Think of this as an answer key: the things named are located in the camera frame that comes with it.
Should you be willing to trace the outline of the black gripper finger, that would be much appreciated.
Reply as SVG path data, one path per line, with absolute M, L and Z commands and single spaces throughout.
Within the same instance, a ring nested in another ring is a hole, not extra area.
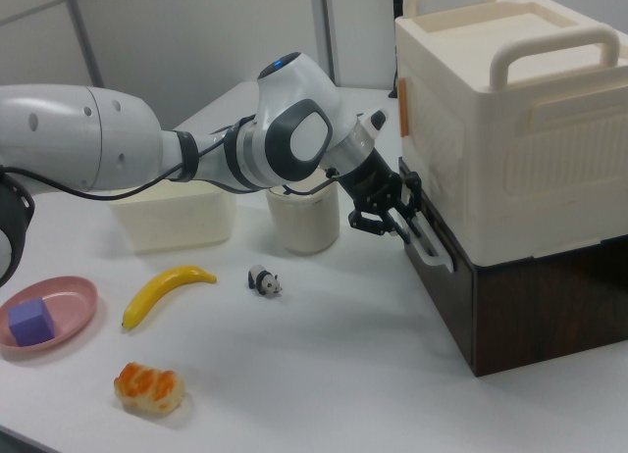
M 398 235 L 404 243 L 410 242 L 406 231 L 394 220 L 386 203 L 380 204 L 374 199 L 355 200 L 354 209 L 348 215 L 352 228 L 382 236 L 385 233 Z
M 422 184 L 415 172 L 401 171 L 401 197 L 397 211 L 409 228 L 416 228 L 414 220 L 421 211 Z

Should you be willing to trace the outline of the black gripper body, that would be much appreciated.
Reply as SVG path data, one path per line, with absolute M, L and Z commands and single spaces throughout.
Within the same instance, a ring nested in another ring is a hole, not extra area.
M 387 211 L 400 201 L 401 178 L 376 149 L 339 183 L 358 211 Z

